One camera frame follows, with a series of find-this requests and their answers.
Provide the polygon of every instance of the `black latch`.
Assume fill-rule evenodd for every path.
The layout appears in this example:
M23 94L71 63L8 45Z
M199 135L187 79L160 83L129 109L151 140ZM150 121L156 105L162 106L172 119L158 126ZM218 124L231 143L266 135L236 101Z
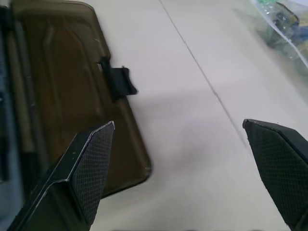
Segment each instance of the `black latch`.
M126 67L112 68L109 59L101 58L103 73L107 79L111 98L113 101L119 100L128 95L136 95L137 89L129 79L129 69Z

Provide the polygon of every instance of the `white table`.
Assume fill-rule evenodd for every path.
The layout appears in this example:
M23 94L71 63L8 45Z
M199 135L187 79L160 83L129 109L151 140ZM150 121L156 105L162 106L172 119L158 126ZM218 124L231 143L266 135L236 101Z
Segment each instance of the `white table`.
M87 3L113 66L131 70L139 94L129 100L154 166L145 183L101 200L91 231L289 230L241 124L280 122L308 137L308 97L254 34L250 3Z

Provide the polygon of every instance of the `textured gripper pad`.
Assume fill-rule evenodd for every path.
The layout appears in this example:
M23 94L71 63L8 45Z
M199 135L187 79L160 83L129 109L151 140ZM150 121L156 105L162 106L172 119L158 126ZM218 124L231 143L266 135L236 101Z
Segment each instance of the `textured gripper pad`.
M72 176L73 190L89 225L93 224L105 186L113 132L114 125L109 123L90 136Z
M285 223L294 228L308 207L307 163L278 131L252 122L244 122L244 128L260 177Z

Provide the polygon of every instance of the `white surface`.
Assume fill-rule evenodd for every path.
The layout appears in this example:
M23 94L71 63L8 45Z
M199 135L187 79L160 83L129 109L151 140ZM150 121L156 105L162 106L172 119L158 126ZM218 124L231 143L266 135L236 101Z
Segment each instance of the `white surface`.
M87 1L113 65L129 67L140 91L129 99L154 166L145 183L101 200L91 231L288 230L240 125L245 117L293 125L296 113L264 86L266 75L283 79L283 71L259 60L270 62L227 2L164 1L215 95L160 1ZM298 112L304 102L291 96L287 106L298 100Z

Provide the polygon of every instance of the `clear plastic bag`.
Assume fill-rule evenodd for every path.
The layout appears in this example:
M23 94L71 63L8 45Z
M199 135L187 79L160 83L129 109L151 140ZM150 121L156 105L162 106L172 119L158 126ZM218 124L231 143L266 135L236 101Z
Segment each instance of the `clear plastic bag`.
M308 2L305 0L252 0L267 22L266 44L294 62L308 76Z

